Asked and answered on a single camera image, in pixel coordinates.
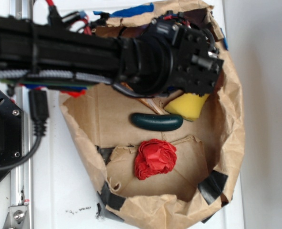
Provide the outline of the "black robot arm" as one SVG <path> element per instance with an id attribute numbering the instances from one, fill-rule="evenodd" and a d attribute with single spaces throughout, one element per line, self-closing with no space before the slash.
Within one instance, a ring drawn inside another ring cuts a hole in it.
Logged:
<path id="1" fill-rule="evenodd" d="M 79 33 L 70 26 L 83 19 L 80 12 L 62 17 L 53 5 L 49 11 L 47 25 L 0 17 L 0 80 L 60 91 L 104 83 L 140 98 L 176 90 L 211 94 L 221 74 L 214 36 L 182 12 L 152 18 L 135 38 L 103 38 L 91 30 L 106 25 L 110 15 L 87 22 Z"/>

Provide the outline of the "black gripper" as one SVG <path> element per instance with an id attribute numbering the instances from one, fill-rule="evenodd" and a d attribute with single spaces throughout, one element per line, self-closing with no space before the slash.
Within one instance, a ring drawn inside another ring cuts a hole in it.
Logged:
<path id="1" fill-rule="evenodd" d="M 149 25 L 144 41 L 151 46 L 159 70 L 146 80 L 145 94 L 182 90 L 203 96 L 214 91 L 224 61 L 209 29 L 157 19 Z"/>

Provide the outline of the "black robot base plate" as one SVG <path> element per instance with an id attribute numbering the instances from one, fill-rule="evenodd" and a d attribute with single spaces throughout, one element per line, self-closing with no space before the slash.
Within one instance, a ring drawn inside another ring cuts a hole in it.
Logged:
<path id="1" fill-rule="evenodd" d="M 22 157 L 23 111 L 0 90 L 0 167 Z"/>

